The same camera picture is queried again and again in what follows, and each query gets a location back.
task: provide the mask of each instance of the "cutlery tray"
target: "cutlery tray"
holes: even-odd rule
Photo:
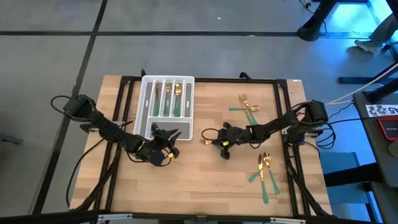
[[[176,96],[176,85],[181,94]],[[178,129],[177,140],[193,135],[193,94],[195,78],[188,76],[145,75],[142,78],[133,134],[152,139],[150,127],[156,123],[166,131]]]

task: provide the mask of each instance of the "wooden tabletop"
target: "wooden tabletop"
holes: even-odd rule
[[[106,75],[99,93],[97,108],[108,119],[113,115],[120,79],[121,76]],[[288,80],[287,83],[292,105],[306,100],[300,80]],[[135,120],[140,87],[140,82],[134,83],[129,121]],[[220,157],[220,151],[215,146],[205,146],[200,142],[201,131],[206,128],[220,129],[225,121],[242,128],[248,124],[242,111],[228,111],[229,107],[239,107],[238,95],[242,93],[248,96],[250,104],[260,106],[260,110],[254,113],[259,124],[277,117],[273,86],[270,84],[196,82],[193,139],[177,141],[180,156],[167,167],[136,164],[127,158],[126,153],[122,153],[111,210],[131,213],[292,216],[279,133],[273,134],[259,149],[252,149],[248,144],[232,147],[229,150],[231,159],[228,161]],[[284,107],[282,89],[280,97]],[[126,94],[123,96],[120,118],[125,99]],[[126,131],[132,132],[133,126],[129,125]],[[209,133],[208,137],[212,138],[214,134]],[[99,140],[97,133],[91,133],[85,150]],[[306,141],[315,143],[310,138]],[[81,163],[71,208],[79,206],[98,182],[105,147],[106,143],[102,142]],[[264,172],[268,204],[262,201],[260,180],[257,178],[253,183],[248,181],[257,171],[258,155],[265,151],[274,156],[271,168],[280,189],[280,194],[276,195],[268,172]],[[322,208],[331,213],[318,152],[304,145],[300,147],[300,155],[307,188]],[[298,209],[303,213],[297,186],[296,195]]]

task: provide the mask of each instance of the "table frame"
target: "table frame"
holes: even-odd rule
[[[134,88],[134,82],[141,81],[141,79],[144,75],[146,75],[145,70],[141,70],[141,77],[130,77],[130,76],[121,77],[118,96],[116,98],[116,106],[115,106],[114,113],[113,113],[113,121],[118,120],[118,114],[119,114],[120,107],[121,107],[122,96],[124,93],[125,86],[128,85],[126,103],[125,103],[123,117],[122,117],[122,122],[127,122],[127,117],[129,114],[129,108],[130,108],[130,103],[131,103],[131,98],[132,98],[132,89]],[[279,94],[279,87],[282,87],[282,92],[284,94],[284,101],[285,101],[286,109],[288,110],[291,107],[289,91],[287,88],[287,81],[284,79],[252,79],[247,73],[242,72],[239,75],[239,78],[196,78],[195,82],[271,84],[274,87],[274,96],[275,96],[275,103],[276,103],[278,117],[281,117],[283,115],[282,103],[281,103],[280,94]],[[285,158],[285,160],[290,159],[288,145],[286,144],[286,138],[284,138],[284,135],[282,134],[282,132],[280,132],[280,134],[281,134],[282,141],[283,141],[282,145],[283,145],[283,151],[284,151],[284,158]],[[104,173],[106,172],[107,167],[109,166],[112,145],[113,145],[113,143],[110,143],[110,142],[108,142],[106,145],[105,155],[104,155],[101,173],[100,173],[100,177],[99,177],[100,179],[104,176]],[[299,147],[295,146],[295,147],[293,147],[293,150],[294,150],[294,153],[297,155],[297,156],[295,156],[295,164],[296,164],[297,174],[298,174],[300,180],[305,184]],[[292,213],[294,216],[296,216],[296,215],[299,215],[299,210],[298,210],[297,198],[296,198],[296,194],[295,194],[294,182],[293,182],[292,176],[288,172],[289,169],[287,167],[287,164],[285,164],[285,167],[286,167],[286,174],[287,174],[287,182],[288,182],[288,186],[289,186],[290,202],[292,205]],[[117,173],[118,173],[118,168],[116,168],[116,170],[110,177],[108,193],[106,194],[105,210],[111,210],[114,186],[116,184]],[[101,189],[100,193],[95,198],[93,210],[100,209],[100,203],[101,203],[101,200],[103,197],[102,193],[103,193],[103,190]],[[311,215],[309,203],[303,193],[302,193],[302,202],[303,202],[304,214]],[[159,217],[159,214],[154,214],[154,216],[152,218],[161,218],[161,217]]]

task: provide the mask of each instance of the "red device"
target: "red device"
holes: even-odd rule
[[[398,140],[398,116],[378,118],[377,123],[386,139],[391,141]]]

